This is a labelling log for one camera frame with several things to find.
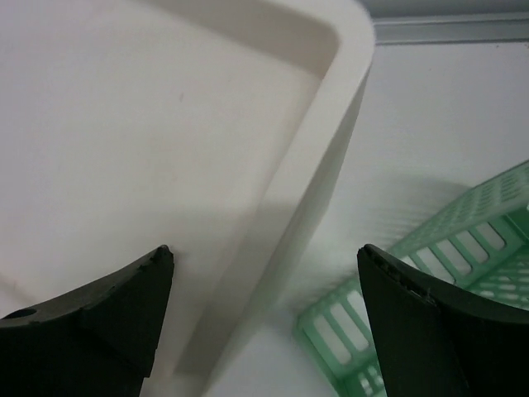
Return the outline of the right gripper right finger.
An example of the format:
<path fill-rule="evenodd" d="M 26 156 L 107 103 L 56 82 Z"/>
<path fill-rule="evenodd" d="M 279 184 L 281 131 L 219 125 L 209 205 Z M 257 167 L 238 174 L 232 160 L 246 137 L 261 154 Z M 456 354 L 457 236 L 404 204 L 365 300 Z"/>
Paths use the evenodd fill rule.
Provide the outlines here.
<path fill-rule="evenodd" d="M 528 312 L 423 273 L 373 245 L 360 286 L 389 396 L 526 396 Z"/>

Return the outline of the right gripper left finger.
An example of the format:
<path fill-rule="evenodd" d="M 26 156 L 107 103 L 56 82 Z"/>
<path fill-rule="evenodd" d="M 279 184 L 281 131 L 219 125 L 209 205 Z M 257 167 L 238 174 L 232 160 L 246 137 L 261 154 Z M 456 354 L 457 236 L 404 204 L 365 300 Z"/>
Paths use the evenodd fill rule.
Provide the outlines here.
<path fill-rule="evenodd" d="M 137 396 L 155 361 L 174 274 L 159 246 L 1 320 L 3 396 Z"/>

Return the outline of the white three-drawer organizer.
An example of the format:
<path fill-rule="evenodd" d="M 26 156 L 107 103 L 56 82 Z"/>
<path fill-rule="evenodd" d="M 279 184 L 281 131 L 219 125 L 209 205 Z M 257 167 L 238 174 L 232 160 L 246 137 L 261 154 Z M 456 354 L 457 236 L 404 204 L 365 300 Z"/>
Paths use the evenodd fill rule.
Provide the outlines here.
<path fill-rule="evenodd" d="M 144 396 L 201 396 L 331 197 L 375 44 L 356 1 L 4 1 L 1 312 L 157 246 Z"/>

